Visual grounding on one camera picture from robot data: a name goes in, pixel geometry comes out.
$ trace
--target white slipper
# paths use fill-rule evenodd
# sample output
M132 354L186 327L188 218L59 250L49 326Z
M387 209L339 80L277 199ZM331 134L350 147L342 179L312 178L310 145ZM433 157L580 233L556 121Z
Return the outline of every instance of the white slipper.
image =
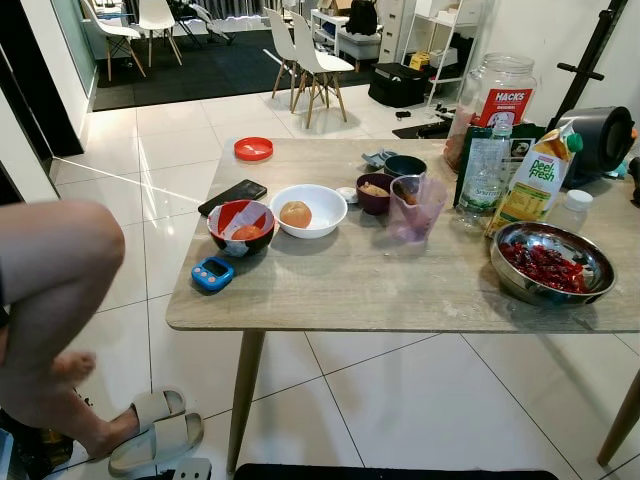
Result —
M204 423L197 413L155 422L145 433L117 447L109 459L109 473L124 477L188 452L202 440Z
M146 432L158 420L182 415L186 406L184 397L175 390L161 390L140 395L133 401L133 407L140 422L138 433Z

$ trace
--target stainless steel bowl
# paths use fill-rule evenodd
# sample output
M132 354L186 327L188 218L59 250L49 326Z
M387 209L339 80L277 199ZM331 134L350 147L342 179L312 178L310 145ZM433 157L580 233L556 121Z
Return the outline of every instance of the stainless steel bowl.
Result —
M521 242L532 248L542 245L556 250L562 257L584 266L584 280L589 293L567 293L547 287L520 273L502 255L499 245ZM533 305L578 306L593 303L611 290L616 274L605 254L592 242L553 225L538 222L515 222L504 226L493 237L491 263L502 284L513 295Z

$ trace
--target person's leg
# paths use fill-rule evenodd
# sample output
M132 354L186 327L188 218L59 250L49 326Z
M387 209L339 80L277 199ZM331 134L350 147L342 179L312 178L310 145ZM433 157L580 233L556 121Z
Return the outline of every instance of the person's leg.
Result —
M62 353L106 295L122 263L122 231L103 207L56 202L0 208L3 300L11 304L0 367L0 405L25 425L107 454L137 432L132 410L100 420L72 386L93 369L91 354Z

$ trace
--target white tile floor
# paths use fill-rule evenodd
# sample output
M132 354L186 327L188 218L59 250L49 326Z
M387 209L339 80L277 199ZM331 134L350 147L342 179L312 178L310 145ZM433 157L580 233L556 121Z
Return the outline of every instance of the white tile floor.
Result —
M232 137L394 138L392 129L428 121L414 107L398 122L366 87L343 93L348 123L334 100L310 130L308 99L293 116L287 91L91 114L87 153L69 160L95 170L59 166L61 195L106 205L127 243L111 292L74 341L99 359L80 391L111 417L136 393L179 387L207 417L194 455L212 460L213 478L225 478L240 334L178 332L164 319L196 207ZM610 467L595 456L640 367L639 345L637 334L269 334L240 461L637 480L640 427ZM78 450L56 478L110 478L106 462L85 458Z

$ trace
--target black box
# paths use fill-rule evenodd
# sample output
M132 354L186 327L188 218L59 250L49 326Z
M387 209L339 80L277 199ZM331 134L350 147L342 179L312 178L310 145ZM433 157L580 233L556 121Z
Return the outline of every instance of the black box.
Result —
M369 96L389 107L404 108L424 102L427 76L399 63L375 63Z

